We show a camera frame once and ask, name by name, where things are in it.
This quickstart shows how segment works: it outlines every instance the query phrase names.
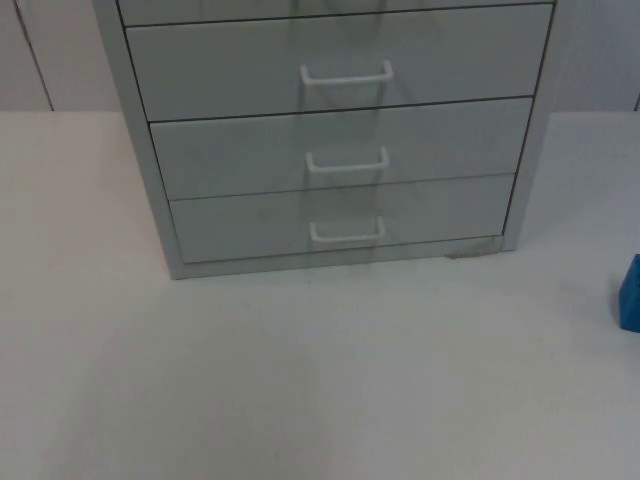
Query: drawer handle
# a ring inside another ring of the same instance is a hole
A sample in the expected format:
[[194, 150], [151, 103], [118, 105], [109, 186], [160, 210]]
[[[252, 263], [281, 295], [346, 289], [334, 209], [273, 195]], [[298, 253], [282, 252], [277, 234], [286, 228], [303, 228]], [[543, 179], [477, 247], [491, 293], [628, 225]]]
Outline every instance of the drawer handle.
[[335, 87], [340, 85], [363, 85], [367, 83], [386, 83], [393, 80], [395, 72], [389, 60], [382, 62], [382, 73], [362, 77], [313, 78], [306, 65], [300, 67], [300, 76], [305, 87]]
[[307, 170], [309, 173], [329, 174], [329, 173], [353, 173], [368, 172], [371, 170], [386, 170], [391, 165], [389, 152], [385, 147], [380, 149], [380, 161], [365, 165], [344, 165], [339, 167], [319, 167], [316, 165], [313, 154], [307, 153]]
[[387, 236], [387, 229], [382, 217], [378, 217], [376, 232], [371, 235], [355, 235], [353, 237], [325, 237], [318, 233], [318, 227], [314, 222], [309, 224], [309, 235], [314, 243], [352, 243], [352, 242], [375, 242]]

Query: blue box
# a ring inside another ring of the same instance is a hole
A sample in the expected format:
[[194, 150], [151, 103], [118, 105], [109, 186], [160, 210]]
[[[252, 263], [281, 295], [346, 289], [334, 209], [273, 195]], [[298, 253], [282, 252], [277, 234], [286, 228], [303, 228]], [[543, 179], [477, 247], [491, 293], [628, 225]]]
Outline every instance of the blue box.
[[620, 288], [620, 326], [640, 333], [640, 255], [636, 255]]

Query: drawer unit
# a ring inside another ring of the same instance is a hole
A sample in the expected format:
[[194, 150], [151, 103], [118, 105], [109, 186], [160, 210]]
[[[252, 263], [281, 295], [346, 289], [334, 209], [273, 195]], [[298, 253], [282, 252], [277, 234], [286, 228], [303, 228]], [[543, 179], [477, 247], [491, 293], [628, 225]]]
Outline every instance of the drawer unit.
[[185, 262], [499, 235], [512, 175], [171, 203]]
[[94, 0], [173, 278], [513, 250], [575, 0]]
[[171, 200], [514, 173], [531, 100], [151, 126]]
[[120, 0], [120, 9], [126, 25], [150, 25], [519, 3], [530, 0]]
[[533, 95], [552, 7], [128, 30], [151, 121]]

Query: drawer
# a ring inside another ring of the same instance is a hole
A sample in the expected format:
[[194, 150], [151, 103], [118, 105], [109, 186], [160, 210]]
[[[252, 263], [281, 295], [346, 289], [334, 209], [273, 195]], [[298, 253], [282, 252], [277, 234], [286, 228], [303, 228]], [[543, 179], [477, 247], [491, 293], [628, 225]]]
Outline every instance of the drawer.
[[186, 263], [500, 235], [513, 175], [171, 202]]
[[149, 25], [530, 2], [531, 0], [120, 0], [120, 9], [125, 25]]
[[513, 173], [531, 100], [152, 124], [171, 200]]
[[128, 29], [150, 121], [533, 95], [552, 7]]

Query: cabinet side panel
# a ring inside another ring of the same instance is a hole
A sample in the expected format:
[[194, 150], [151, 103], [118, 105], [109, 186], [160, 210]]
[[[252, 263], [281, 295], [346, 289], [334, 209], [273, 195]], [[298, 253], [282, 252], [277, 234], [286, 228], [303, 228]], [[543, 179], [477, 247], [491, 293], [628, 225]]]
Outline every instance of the cabinet side panel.
[[575, 0], [558, 0], [554, 7], [529, 129], [505, 224], [503, 250], [515, 250], [518, 245], [547, 124], [555, 105], [559, 75], [571, 39], [574, 8]]
[[93, 4], [169, 271], [173, 278], [182, 278], [184, 277], [184, 265], [178, 248], [173, 218], [151, 141], [149, 125], [140, 99], [116, 0], [95, 0]]

